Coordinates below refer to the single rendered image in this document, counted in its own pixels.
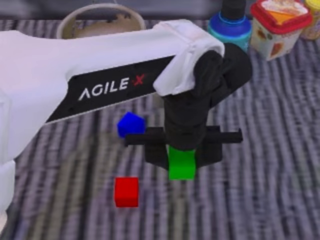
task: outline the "red cube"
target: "red cube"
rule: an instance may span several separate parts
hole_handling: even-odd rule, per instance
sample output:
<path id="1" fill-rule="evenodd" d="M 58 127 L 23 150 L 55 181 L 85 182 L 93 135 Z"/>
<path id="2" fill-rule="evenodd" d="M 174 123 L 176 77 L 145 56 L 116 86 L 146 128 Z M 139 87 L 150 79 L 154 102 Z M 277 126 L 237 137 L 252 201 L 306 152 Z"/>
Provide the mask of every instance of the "red cube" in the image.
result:
<path id="1" fill-rule="evenodd" d="M 139 179 L 137 177 L 116 177 L 114 202 L 118 208 L 137 208 L 139 205 Z"/>

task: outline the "green cube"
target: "green cube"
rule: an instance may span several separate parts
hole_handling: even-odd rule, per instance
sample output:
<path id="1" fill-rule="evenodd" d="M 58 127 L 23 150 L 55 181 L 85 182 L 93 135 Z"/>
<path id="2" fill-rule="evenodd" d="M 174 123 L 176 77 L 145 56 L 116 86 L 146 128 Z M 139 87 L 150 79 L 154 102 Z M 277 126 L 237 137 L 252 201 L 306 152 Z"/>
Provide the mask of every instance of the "green cube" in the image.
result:
<path id="1" fill-rule="evenodd" d="M 180 151 L 169 146 L 169 179 L 193 180 L 196 175 L 196 150 Z"/>

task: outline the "blue cube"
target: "blue cube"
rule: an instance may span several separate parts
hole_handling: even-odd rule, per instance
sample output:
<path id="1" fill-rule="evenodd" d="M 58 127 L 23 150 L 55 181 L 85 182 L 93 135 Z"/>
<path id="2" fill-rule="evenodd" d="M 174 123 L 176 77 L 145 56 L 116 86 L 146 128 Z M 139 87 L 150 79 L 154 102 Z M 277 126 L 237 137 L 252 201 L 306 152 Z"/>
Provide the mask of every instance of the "blue cube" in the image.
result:
<path id="1" fill-rule="evenodd" d="M 124 138 L 127 134 L 144 134 L 146 130 L 145 119 L 127 112 L 117 124 L 118 135 Z"/>

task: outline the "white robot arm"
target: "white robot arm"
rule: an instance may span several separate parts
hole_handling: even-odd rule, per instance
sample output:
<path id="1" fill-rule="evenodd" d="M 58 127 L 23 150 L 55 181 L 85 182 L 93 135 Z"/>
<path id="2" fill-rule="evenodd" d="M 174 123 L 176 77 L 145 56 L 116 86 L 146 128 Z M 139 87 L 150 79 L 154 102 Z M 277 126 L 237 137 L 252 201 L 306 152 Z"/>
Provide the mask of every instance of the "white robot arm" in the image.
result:
<path id="1" fill-rule="evenodd" d="M 0 48 L 0 215 L 14 194 L 14 158 L 44 124 L 155 91 L 186 92 L 195 85 L 199 57 L 209 50 L 225 53 L 222 42 L 188 20 L 69 40 L 3 31 Z"/>

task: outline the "red lid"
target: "red lid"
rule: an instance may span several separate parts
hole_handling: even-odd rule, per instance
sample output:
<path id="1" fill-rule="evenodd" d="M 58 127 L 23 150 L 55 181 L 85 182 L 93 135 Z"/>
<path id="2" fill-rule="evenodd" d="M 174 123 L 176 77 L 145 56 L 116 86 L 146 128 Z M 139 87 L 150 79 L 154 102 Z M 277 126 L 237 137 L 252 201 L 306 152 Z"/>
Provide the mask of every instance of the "red lid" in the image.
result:
<path id="1" fill-rule="evenodd" d="M 310 10 L 306 14 L 294 17 L 287 21 L 284 21 L 281 25 L 277 24 L 277 20 L 262 7 L 262 2 L 266 0 L 257 0 L 251 6 L 251 14 L 257 19 L 268 31 L 273 34 L 287 34 L 290 32 L 294 32 L 298 29 L 303 29 L 308 26 L 312 22 L 312 15 L 310 14 Z"/>

